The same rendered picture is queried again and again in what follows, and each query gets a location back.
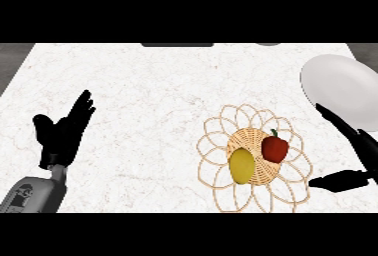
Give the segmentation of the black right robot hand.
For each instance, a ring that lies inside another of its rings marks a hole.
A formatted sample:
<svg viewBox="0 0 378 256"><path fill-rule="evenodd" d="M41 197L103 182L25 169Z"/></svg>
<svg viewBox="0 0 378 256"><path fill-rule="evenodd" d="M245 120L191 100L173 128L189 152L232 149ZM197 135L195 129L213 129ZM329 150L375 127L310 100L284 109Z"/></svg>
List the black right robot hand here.
<svg viewBox="0 0 378 256"><path fill-rule="evenodd" d="M365 187L372 179L378 184L378 141L363 129L355 129L341 117L321 104L316 110L347 138L366 171L343 170L309 181L309 186L334 193Z"/></svg>

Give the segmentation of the white round plate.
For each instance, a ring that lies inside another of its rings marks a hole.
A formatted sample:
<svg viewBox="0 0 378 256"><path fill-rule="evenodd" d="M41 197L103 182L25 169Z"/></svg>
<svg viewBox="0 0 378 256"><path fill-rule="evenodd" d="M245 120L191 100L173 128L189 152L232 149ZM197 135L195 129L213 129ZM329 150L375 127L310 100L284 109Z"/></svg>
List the white round plate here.
<svg viewBox="0 0 378 256"><path fill-rule="evenodd" d="M328 108L355 129L378 132L378 73L363 63L319 55L303 65L300 83L312 105Z"/></svg>

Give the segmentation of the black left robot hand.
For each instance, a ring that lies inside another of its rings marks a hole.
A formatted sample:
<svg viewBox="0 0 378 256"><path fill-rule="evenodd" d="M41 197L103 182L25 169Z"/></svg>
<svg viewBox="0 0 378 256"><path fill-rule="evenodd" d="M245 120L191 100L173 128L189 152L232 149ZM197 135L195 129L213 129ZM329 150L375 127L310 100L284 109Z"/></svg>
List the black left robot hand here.
<svg viewBox="0 0 378 256"><path fill-rule="evenodd" d="M44 170L53 165L68 167L74 162L83 133L96 110L90 97L90 91L84 90L68 116L62 117L58 122L53 122L43 114L33 117L36 138L41 145L39 167Z"/></svg>

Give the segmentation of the red bell pepper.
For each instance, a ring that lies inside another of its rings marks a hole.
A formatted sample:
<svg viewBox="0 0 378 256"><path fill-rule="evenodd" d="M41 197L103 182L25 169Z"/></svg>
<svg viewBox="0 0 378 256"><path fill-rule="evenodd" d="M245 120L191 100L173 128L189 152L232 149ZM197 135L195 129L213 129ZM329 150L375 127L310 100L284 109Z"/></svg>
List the red bell pepper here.
<svg viewBox="0 0 378 256"><path fill-rule="evenodd" d="M272 129L272 135L261 142L263 158L272 163L281 163L287 157L288 149L288 142L279 138L278 131Z"/></svg>

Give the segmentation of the woven wicker flower placemat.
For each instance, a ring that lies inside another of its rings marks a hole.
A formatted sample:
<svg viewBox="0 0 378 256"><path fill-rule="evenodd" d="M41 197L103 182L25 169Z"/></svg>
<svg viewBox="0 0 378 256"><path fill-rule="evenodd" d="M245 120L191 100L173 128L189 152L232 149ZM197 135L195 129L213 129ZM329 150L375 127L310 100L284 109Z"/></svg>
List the woven wicker flower placemat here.
<svg viewBox="0 0 378 256"><path fill-rule="evenodd" d="M281 163L269 162L261 155L261 142L272 129L290 144ZM250 151L256 162L254 175L245 184L233 181L229 170L229 157L239 148ZM223 106L217 116L204 121L197 151L198 180L213 190L219 211L294 211L309 201L313 165L304 153L304 141L290 120L270 110L248 104Z"/></svg>

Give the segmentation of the yellow mango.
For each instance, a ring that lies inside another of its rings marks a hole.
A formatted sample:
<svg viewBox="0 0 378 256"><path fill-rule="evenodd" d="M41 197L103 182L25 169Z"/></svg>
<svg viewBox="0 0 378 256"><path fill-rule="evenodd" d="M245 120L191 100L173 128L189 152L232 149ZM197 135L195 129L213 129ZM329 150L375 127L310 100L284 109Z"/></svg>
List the yellow mango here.
<svg viewBox="0 0 378 256"><path fill-rule="evenodd" d="M238 184L245 184L256 170L254 156L247 149L239 148L233 151L229 157L229 170L233 181Z"/></svg>

